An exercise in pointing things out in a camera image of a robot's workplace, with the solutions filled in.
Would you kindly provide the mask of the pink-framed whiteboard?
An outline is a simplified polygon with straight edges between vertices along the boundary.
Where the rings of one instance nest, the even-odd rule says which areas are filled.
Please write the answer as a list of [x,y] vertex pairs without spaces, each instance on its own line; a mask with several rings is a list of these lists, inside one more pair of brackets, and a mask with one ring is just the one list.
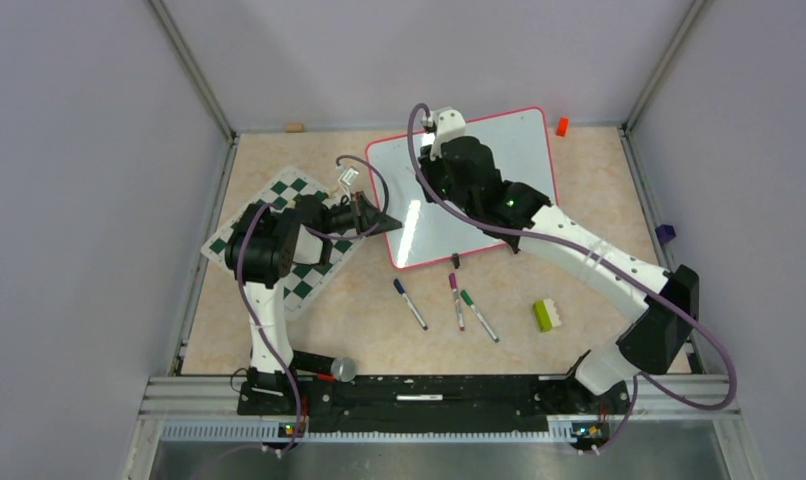
[[[469,120],[466,133],[491,148],[496,167],[505,179],[524,182],[558,199],[547,120],[536,106]],[[392,266],[398,270],[421,267],[460,256],[503,247],[504,242],[447,214],[425,200],[410,163],[404,134],[370,142],[365,159],[385,179],[384,190],[371,176],[379,204],[390,201],[387,214],[402,227],[386,234]]]

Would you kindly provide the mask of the black microphone silver head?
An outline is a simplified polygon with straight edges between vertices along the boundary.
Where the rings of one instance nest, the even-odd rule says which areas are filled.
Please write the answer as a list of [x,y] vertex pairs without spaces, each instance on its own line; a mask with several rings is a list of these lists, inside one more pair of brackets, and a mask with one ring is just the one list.
[[356,362],[349,357],[330,357],[294,350],[291,366],[296,370],[331,377],[340,382],[351,382],[357,376]]

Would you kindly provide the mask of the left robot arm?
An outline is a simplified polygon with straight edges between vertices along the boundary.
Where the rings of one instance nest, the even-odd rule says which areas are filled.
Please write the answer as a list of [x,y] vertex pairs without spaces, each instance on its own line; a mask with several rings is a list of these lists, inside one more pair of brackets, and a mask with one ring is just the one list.
[[315,195],[298,195],[281,210],[261,203],[243,212],[227,241],[224,261],[249,314],[246,383],[261,393],[271,410],[287,413],[300,397],[286,332],[283,280],[292,267],[325,267],[335,241],[355,241],[401,227],[401,221],[374,206],[362,192],[332,205]]

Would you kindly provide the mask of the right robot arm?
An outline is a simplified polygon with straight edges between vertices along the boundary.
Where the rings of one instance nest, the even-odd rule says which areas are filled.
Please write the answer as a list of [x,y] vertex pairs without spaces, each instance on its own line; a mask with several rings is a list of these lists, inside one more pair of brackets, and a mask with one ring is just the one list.
[[667,270],[637,259],[569,218],[548,195],[506,180],[492,150],[463,135],[432,149],[406,141],[426,199],[514,251],[543,258],[607,298],[629,321],[608,343],[572,368],[568,404],[591,412],[615,384],[639,373],[669,371],[696,323],[699,276],[681,265]]

